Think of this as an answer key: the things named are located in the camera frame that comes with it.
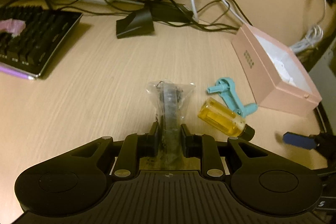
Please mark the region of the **yellow liquid bottle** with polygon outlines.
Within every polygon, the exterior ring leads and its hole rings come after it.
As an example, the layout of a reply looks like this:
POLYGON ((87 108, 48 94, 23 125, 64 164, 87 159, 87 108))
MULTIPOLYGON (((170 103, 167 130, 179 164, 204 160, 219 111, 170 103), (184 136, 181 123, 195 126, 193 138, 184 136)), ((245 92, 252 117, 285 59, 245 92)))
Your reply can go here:
POLYGON ((255 135, 243 117, 211 97, 202 105, 198 117, 228 137, 251 141, 255 135))

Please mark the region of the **clear bag with black part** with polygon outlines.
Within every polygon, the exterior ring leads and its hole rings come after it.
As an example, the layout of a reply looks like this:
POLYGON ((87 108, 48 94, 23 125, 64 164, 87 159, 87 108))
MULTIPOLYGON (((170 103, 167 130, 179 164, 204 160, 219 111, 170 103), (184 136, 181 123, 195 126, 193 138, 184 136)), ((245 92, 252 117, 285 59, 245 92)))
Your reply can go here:
POLYGON ((185 119, 195 84, 176 84, 168 80, 148 83, 146 91, 156 109, 158 132, 155 134, 154 167, 182 170, 187 164, 183 154, 181 125, 185 119))

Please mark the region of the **teal plastic crank handle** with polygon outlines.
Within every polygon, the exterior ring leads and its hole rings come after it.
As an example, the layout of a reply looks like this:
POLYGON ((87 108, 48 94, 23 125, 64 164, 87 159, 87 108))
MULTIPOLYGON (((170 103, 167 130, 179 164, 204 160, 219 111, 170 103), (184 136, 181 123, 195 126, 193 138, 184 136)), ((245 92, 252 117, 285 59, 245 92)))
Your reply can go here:
POLYGON ((227 107, 243 118, 255 113, 258 108, 256 103, 243 105, 236 93, 235 82, 230 77, 223 77, 218 79, 214 86, 207 88, 207 93, 218 93, 227 107))

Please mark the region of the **pink open cardboard box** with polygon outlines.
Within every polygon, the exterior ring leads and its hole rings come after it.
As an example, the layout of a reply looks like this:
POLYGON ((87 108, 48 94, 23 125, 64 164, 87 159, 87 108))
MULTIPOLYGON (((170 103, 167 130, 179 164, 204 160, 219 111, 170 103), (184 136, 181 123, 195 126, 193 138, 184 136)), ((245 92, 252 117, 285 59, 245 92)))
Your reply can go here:
POLYGON ((299 59, 275 38, 244 24, 232 46, 259 106, 304 117, 322 101, 299 59))

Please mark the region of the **black monitor stand foot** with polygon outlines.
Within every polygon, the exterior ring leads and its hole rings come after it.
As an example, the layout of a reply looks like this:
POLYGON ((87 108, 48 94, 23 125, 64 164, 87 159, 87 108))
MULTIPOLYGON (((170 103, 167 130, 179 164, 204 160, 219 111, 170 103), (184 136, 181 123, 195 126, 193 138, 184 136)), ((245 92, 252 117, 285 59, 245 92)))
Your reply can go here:
POLYGON ((126 18, 116 22, 118 39, 148 35, 154 32, 153 18, 149 8, 131 12, 126 18))

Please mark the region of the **black power brick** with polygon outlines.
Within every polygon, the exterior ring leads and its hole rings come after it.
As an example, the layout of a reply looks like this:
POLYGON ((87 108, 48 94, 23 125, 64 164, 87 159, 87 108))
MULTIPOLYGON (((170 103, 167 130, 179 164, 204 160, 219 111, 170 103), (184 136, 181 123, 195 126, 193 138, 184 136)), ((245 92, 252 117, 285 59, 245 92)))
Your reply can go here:
POLYGON ((190 23, 193 12, 185 5, 171 2, 154 2, 149 4, 151 16, 155 22, 190 23))

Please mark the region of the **black keyboard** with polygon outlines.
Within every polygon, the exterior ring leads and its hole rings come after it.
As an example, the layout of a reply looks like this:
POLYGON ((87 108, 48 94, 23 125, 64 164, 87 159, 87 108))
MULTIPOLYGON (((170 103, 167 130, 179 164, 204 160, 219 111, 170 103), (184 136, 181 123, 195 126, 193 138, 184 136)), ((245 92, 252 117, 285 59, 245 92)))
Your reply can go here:
POLYGON ((41 77, 82 16, 80 12, 45 10, 41 6, 2 7, 1 20, 22 20, 26 27, 15 38, 1 34, 1 66, 41 77))

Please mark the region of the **pink plastic piece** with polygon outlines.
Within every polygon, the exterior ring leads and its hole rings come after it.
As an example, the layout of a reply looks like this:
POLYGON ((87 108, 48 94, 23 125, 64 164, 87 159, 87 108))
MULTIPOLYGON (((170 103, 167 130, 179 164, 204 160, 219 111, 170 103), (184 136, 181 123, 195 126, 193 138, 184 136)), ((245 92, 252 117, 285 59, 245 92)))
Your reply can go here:
POLYGON ((26 28, 23 20, 7 19, 0 21, 0 33, 11 34, 13 37, 19 36, 26 28))

